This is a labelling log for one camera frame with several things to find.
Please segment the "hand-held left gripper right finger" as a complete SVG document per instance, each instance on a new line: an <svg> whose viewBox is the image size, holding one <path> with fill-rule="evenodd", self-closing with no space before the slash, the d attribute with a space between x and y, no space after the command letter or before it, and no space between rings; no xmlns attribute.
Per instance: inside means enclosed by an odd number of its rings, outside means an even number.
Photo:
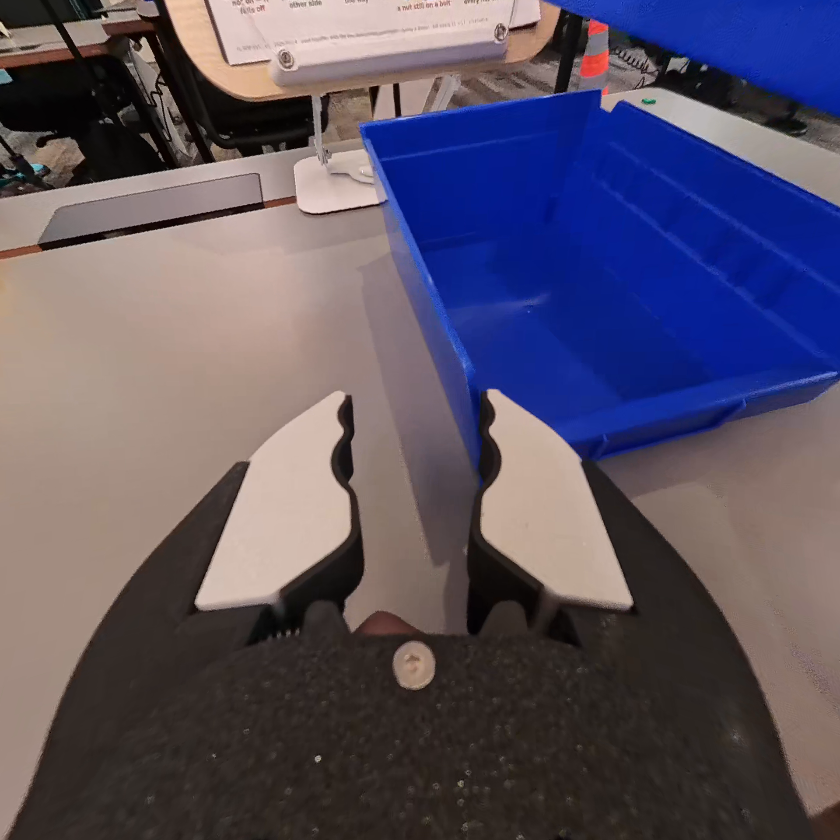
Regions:
<svg viewBox="0 0 840 840"><path fill-rule="evenodd" d="M548 631L565 607L630 613L625 580L586 463L497 389L480 397L479 488L469 524L469 630L514 602Z"/></svg>

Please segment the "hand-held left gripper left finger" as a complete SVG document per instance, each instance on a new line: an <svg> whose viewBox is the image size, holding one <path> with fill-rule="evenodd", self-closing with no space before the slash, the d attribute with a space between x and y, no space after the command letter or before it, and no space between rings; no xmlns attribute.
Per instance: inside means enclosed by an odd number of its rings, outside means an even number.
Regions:
<svg viewBox="0 0 840 840"><path fill-rule="evenodd" d="M312 603L343 611L364 573L353 437L352 397L333 392L257 448L197 591L199 612L268 607L292 629Z"/></svg>

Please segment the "blue divided storage bin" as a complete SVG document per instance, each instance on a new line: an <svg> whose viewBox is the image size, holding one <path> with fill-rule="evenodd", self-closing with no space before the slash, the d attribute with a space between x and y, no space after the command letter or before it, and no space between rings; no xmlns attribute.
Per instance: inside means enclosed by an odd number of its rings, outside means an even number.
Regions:
<svg viewBox="0 0 840 840"><path fill-rule="evenodd" d="M839 115L838 1L555 1L630 35Z"/></svg>

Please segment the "person's left hand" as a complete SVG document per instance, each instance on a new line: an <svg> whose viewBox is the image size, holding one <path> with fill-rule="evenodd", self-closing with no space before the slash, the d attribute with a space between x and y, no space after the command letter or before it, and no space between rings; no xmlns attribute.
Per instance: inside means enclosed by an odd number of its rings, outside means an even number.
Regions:
<svg viewBox="0 0 840 840"><path fill-rule="evenodd" d="M416 637L422 635L415 626L396 614L376 611L356 627L353 635L360 637Z"/></svg>

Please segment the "dark flat tablet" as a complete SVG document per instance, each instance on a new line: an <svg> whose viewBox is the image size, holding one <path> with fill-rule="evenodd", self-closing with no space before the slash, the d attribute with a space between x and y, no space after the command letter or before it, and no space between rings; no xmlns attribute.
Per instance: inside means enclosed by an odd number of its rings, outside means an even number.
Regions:
<svg viewBox="0 0 840 840"><path fill-rule="evenodd" d="M112 196L55 210L38 247L64 248L264 207L257 173Z"/></svg>

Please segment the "white document stand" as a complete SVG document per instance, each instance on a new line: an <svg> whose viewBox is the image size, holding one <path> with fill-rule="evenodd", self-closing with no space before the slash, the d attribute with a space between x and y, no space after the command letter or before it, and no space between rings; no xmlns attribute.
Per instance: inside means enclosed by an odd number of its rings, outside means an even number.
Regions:
<svg viewBox="0 0 840 840"><path fill-rule="evenodd" d="M293 167L298 208L308 215L326 215L381 205L367 151L330 151L322 137L325 111L320 96L311 96L311 108L315 155Z"/></svg>

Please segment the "black office chair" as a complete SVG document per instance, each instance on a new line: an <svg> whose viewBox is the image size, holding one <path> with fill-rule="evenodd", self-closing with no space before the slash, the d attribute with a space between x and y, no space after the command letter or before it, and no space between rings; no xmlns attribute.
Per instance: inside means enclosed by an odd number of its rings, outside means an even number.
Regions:
<svg viewBox="0 0 840 840"><path fill-rule="evenodd" d="M189 59L168 20L141 20L154 57L189 134L205 162L209 144L243 156L272 150L302 149L315 133L309 97L268 102L239 100L216 88Z"/></svg>

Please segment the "orange striped traffic cone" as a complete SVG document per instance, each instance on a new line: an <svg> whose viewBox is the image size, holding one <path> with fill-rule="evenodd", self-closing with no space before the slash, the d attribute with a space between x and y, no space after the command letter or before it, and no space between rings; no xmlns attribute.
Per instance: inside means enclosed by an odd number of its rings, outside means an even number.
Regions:
<svg viewBox="0 0 840 840"><path fill-rule="evenodd" d="M581 87L584 89L605 89L609 66L609 27L591 18L587 28L587 41L581 61Z"/></svg>

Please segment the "instruction sheet on stand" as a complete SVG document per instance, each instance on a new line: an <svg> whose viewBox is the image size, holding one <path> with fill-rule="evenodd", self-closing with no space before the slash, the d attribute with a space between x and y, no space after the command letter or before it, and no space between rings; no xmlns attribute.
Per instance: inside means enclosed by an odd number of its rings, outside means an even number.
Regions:
<svg viewBox="0 0 840 840"><path fill-rule="evenodd" d="M176 39L201 74L219 90L246 102L270 102L312 94L322 96L446 75L470 78L485 71L516 69L528 63L552 40L561 12L560 7L541 2L540 21L531 27L515 29L508 38L506 54L498 59L461 60L378 73L354 70L346 71L337 80L280 86L270 78L267 61L247 66L230 66L226 62L205 2L173 1L164 2L164 6Z"/></svg>

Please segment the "white instruction board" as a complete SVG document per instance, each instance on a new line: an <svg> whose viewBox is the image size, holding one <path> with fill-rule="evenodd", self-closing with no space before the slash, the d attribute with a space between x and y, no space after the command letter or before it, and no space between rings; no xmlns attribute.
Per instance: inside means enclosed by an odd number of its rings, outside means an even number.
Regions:
<svg viewBox="0 0 840 840"><path fill-rule="evenodd" d="M268 62L278 88L497 60L536 1L210 1L226 62Z"/></svg>

